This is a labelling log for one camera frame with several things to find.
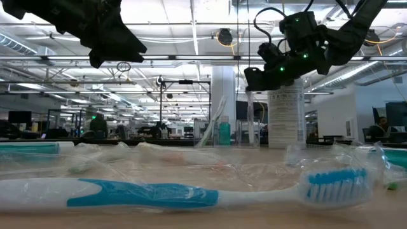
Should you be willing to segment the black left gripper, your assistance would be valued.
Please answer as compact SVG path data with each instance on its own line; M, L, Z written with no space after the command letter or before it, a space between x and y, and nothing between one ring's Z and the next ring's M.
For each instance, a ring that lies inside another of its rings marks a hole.
M55 28L69 33L92 50L90 65L98 69L107 59L143 62L146 46L118 20L121 0L53 0Z

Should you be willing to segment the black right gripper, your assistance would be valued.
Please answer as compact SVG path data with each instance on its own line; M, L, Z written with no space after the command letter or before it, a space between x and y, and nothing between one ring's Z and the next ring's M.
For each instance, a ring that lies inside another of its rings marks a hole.
M329 72L324 49L317 46L283 55L274 44L263 43L259 46L258 55L265 61L264 70L256 67L244 70L247 91L278 90L311 71L324 75Z

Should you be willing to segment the teal toothpaste tube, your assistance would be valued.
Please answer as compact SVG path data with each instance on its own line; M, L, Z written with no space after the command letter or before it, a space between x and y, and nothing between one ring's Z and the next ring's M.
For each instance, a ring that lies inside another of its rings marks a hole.
M229 123L229 116L222 116L219 124L219 144L222 146L229 146L231 143L231 125Z
M379 146L366 146L363 149L367 151L367 156L371 160L387 162L389 165L397 165L407 170L407 149Z
M59 155L70 153L73 149L73 142L0 142L0 153Z

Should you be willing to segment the blue-tipped toothbrush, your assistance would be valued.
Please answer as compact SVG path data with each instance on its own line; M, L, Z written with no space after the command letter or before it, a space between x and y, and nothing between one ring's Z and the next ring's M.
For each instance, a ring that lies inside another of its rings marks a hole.
M286 147L285 164L288 166L294 166L302 160L303 145L302 144L290 144Z

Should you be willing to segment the orange toothbrush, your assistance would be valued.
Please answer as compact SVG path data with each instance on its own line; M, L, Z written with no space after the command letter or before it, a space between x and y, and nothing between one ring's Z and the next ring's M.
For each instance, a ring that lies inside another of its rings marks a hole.
M154 156L160 160L193 165L224 165L226 161L211 151L200 148L182 148L160 146L147 142L139 143L136 148L145 155Z

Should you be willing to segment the green toothbrush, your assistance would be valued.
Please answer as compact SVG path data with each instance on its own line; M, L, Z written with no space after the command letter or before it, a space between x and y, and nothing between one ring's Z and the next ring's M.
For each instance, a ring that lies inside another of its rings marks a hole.
M407 187L407 170L397 165L387 162L377 162L367 156L367 151L363 149L366 146L387 147L382 142L373 144L362 144L353 142L351 145L335 144L332 147L332 154L338 156L340 160L349 164L351 167L364 167L373 173L375 179L381 182L388 190L397 190L402 186Z
M80 174L94 167L125 159L129 152L130 147L124 142L115 146L80 143L74 147L69 155L67 170L71 174Z

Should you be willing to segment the blue white toothbrush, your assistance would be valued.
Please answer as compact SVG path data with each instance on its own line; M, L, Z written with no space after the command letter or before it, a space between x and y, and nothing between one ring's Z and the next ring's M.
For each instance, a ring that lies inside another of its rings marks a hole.
M368 170L304 172L283 190L224 191L177 183L136 184L70 177L0 180L0 211L132 206L156 209L232 208L296 202L320 209L350 207L373 196Z

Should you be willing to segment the black monitor screen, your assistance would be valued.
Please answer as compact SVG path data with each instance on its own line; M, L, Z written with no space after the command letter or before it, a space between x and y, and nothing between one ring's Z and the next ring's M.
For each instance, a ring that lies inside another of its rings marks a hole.
M32 119L31 111L9 111L8 121L10 123L30 123Z
M268 106L267 103L253 103L254 119L266 123L268 121ZM248 112L248 102L237 101L236 102L236 119L246 120Z
M407 127L407 102L388 102L385 109L390 126Z

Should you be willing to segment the white building column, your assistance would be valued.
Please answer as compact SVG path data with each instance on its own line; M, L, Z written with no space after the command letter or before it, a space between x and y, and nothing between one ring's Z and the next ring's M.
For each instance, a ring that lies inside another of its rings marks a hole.
M235 135L236 125L236 93L235 70L233 66L213 66L211 75L211 117L216 113L222 97L226 97L226 105L222 116L228 116L231 135Z

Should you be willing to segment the white wipes canister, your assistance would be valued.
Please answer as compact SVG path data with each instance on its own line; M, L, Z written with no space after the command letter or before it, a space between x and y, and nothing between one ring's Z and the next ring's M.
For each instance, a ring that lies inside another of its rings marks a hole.
M269 91L268 147L284 149L289 145L304 146L305 94L303 80L294 80L291 86Z

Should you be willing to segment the long ceiling light bar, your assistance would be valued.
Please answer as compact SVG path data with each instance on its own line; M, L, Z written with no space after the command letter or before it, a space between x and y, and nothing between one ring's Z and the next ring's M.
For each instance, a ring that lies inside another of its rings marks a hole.
M89 56L63 56L63 55L51 55L51 56L28 56L28 55L0 55L0 60L72 60L72 61L85 61L89 60ZM261 57L258 56L226 56L226 55L145 55L144 60L239 60L239 61L246 61L246 60L262 60ZM395 55L388 55L388 56L355 56L350 59L352 62L360 62L360 61L407 61L407 55L399 55L396 53Z

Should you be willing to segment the clear acrylic organizer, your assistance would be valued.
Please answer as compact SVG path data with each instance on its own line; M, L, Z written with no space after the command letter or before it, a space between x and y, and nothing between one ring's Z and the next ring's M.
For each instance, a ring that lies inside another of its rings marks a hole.
M221 119L217 121L214 127L214 133L203 147L213 148L258 148L260 146L261 128L263 124L259 120L254 120L254 146L249 144L249 133L247 120L236 120L235 135L231 135L231 143L229 146L222 146L219 144L219 124ZM195 120L193 124L194 145L203 137L204 132L209 126L209 121Z

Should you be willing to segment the person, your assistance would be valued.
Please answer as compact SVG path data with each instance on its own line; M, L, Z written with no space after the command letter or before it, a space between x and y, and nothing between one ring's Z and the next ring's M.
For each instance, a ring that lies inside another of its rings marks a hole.
M375 125L370 126L368 136L371 142L377 141L381 137L390 136L390 130L387 123L387 118L379 117Z
M90 122L90 130L95 132L97 139L105 139L107 137L107 121L102 114L97 114Z

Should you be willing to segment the silver ventilation duct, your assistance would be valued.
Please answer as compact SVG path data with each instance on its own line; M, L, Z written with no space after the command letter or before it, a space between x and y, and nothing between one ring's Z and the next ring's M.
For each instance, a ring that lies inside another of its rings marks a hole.
M374 61L374 62L368 62L365 64L361 64L359 66L346 67L343 70L340 70L336 73L333 73L332 75L325 77L320 82L318 82L312 86L309 86L308 88L305 89L305 91L306 92L316 92L317 90L320 90L324 87L332 86L332 85L338 84L338 83L344 83L347 80L352 80L360 74L372 73L372 70L380 71L381 69L385 68L385 65L395 64L395 63L396 62L390 62L390 61Z
M24 43L21 39L7 35L3 32L0 32L0 46L14 50L22 55L49 56L57 54L54 50L46 46L36 46L33 44Z

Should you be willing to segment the black framed enclosure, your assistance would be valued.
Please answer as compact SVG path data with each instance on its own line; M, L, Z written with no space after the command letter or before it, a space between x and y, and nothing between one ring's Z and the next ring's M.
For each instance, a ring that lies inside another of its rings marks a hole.
M49 109L46 116L46 132L62 133L65 130L67 137L80 138L91 131L90 122L97 114L102 113L86 109Z

